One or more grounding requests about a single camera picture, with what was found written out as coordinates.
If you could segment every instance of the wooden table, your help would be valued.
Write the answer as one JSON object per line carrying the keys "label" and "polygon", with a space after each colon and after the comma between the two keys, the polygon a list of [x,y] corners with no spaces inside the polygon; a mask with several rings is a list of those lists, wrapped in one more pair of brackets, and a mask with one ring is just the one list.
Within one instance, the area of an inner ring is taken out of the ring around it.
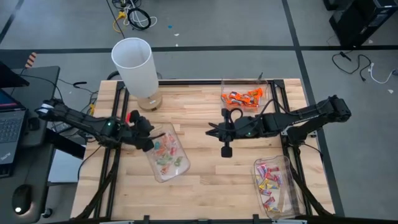
{"label": "wooden table", "polygon": [[[300,79],[284,81],[290,109],[305,107]],[[115,87],[116,81],[101,82],[95,116],[111,115]],[[151,123],[171,122],[191,167],[184,175],[161,184],[154,179],[145,154],[132,146],[123,146],[112,220],[142,220],[144,215],[150,215],[151,220],[252,219],[253,214],[267,218],[257,201],[250,169],[258,158],[283,155],[280,137],[235,140],[231,143],[233,157],[222,158],[222,142],[205,135],[211,129],[208,122],[223,122],[220,86],[175,85],[159,89],[163,94],[159,110],[142,111],[130,96],[127,111],[139,110]],[[266,112],[274,111],[270,104]],[[314,138],[307,138],[306,143],[318,147]],[[89,144],[85,157],[97,147],[95,143]],[[300,148],[308,188],[329,212],[334,212],[319,153],[307,146]],[[97,191],[103,156],[101,148],[81,168],[71,217],[78,215]],[[105,214],[107,200],[105,192],[101,216]]]}

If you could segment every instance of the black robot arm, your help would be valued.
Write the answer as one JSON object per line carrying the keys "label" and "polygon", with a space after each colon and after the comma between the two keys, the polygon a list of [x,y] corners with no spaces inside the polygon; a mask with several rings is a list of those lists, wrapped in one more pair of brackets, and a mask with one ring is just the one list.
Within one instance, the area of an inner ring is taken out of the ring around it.
{"label": "black robot arm", "polygon": [[[344,100],[337,96],[331,96],[315,105],[299,110],[285,111],[285,113],[263,113],[266,106],[255,117],[241,116],[235,122],[232,122],[231,113],[234,110],[242,112],[240,109],[221,110],[224,122],[218,125],[210,123],[209,125],[214,129],[206,132],[207,135],[217,137],[224,142],[221,156],[232,157],[232,148],[229,143],[234,139],[268,138],[277,136],[282,131],[286,132],[291,145],[300,145],[308,134],[323,125],[332,122],[345,122],[351,116],[351,111]],[[305,123],[301,126],[293,126],[302,122]]]}
{"label": "black robot arm", "polygon": [[154,147],[153,138],[149,137],[153,126],[138,111],[131,113],[129,126],[126,122],[115,117],[95,118],[82,112],[70,109],[60,100],[45,100],[43,105],[36,109],[41,119],[46,121],[62,121],[91,134],[104,147],[115,148],[118,144],[134,145],[137,149],[149,151]]}

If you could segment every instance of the clear plastic container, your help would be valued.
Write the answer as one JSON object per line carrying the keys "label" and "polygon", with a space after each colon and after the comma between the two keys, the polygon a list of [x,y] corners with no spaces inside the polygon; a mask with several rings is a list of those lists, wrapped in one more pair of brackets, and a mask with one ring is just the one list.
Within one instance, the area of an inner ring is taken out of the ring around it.
{"label": "clear plastic container", "polygon": [[254,162],[252,175],[260,207],[269,218],[293,218],[305,214],[301,190],[295,187],[289,158],[258,159]]}
{"label": "clear plastic container", "polygon": [[155,129],[150,132],[151,137],[165,134],[152,140],[155,148],[147,151],[146,154],[155,179],[158,182],[165,182],[189,170],[190,161],[178,140],[172,123],[152,123],[152,125]]}
{"label": "clear plastic container", "polygon": [[270,100],[268,85],[265,79],[222,79],[221,107],[229,110],[241,108],[244,112],[258,113]]}

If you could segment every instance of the white cable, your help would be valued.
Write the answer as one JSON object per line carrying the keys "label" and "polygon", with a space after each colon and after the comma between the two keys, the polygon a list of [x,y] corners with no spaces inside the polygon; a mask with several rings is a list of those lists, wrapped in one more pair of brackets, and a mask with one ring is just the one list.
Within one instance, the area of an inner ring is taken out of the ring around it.
{"label": "white cable", "polygon": [[[132,5],[132,8],[135,9],[135,8],[136,8],[136,5],[133,3],[132,0],[130,0],[130,2],[131,2],[131,5]],[[124,8],[124,12],[126,13],[126,15],[127,15],[127,12],[128,12],[129,9],[130,9],[130,6]],[[152,22],[153,19],[155,19],[155,22],[153,22],[149,27],[153,27],[154,25],[156,25],[156,23],[157,23],[157,18],[156,18],[155,16],[151,16],[151,17],[150,17],[150,21]],[[132,14],[132,20],[133,20],[134,22],[138,22],[138,24],[139,24],[141,27],[144,27],[144,25],[142,25],[141,22],[148,21],[148,19],[140,20],[140,18],[138,17],[137,11],[134,11],[134,12],[133,12],[133,14]],[[124,19],[123,24],[124,24],[125,26],[128,26],[128,25],[130,24],[127,18]]]}
{"label": "white cable", "polygon": [[370,68],[368,68],[368,72],[370,72],[370,74],[371,74],[371,78],[373,79],[373,81],[377,82],[378,84],[385,84],[385,83],[387,83],[387,82],[388,82],[388,80],[390,79],[391,75],[392,75],[392,72],[393,72],[394,70],[390,72],[390,75],[388,75],[388,77],[387,77],[387,80],[386,80],[386,81],[384,81],[384,82],[380,82],[380,81],[377,81],[375,78],[373,78],[373,66],[374,66],[374,63],[371,63],[371,67],[370,67]]}

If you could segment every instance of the concrete floor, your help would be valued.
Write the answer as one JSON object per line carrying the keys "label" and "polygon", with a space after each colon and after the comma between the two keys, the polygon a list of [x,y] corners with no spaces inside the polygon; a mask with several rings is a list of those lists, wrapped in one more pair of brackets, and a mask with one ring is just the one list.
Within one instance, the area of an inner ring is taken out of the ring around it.
{"label": "concrete floor", "polygon": [[[287,2],[301,46],[339,45],[328,23],[332,12],[325,9],[322,0]],[[16,5],[10,0],[0,2],[0,30]],[[158,23],[143,32],[127,28],[124,33],[126,37],[145,39],[153,47],[293,46],[282,1],[143,0],[141,8],[157,16]],[[104,1],[24,1],[4,39],[0,39],[0,60],[13,68],[22,67],[32,49],[39,49],[41,54],[35,67],[58,65],[63,80],[86,81],[87,88],[97,90],[100,81],[116,69],[109,48],[122,37],[112,30],[112,23]],[[365,45],[398,45],[396,33],[397,13],[370,37],[372,44],[367,41]],[[73,49],[97,48],[102,49],[97,51],[100,53],[73,53]],[[56,49],[58,54],[46,51],[49,49]],[[362,82],[358,73],[347,75],[333,65],[331,56],[338,52],[306,50],[302,54],[315,99],[336,94],[345,99],[353,113],[345,124],[325,126],[344,213],[347,217],[398,220],[395,209],[398,77],[380,85],[364,72],[367,81]],[[398,50],[354,51],[350,53],[353,61],[358,54],[367,55],[375,63],[374,76],[380,80],[397,68]],[[303,79],[293,47],[291,50],[154,52],[154,59],[163,78],[254,78],[264,72],[265,78]],[[347,70],[356,66],[347,60],[336,61]],[[61,82],[58,86],[68,106],[80,110],[86,105],[87,92]],[[61,156],[61,161],[61,166],[52,169],[55,176],[62,176],[62,169],[78,166],[76,161],[68,163],[67,157]],[[73,178],[74,174],[65,176],[64,181],[76,181]],[[52,218],[40,223],[69,218],[74,193],[75,185],[51,187],[50,194],[59,197],[49,199],[48,204],[57,209]]]}

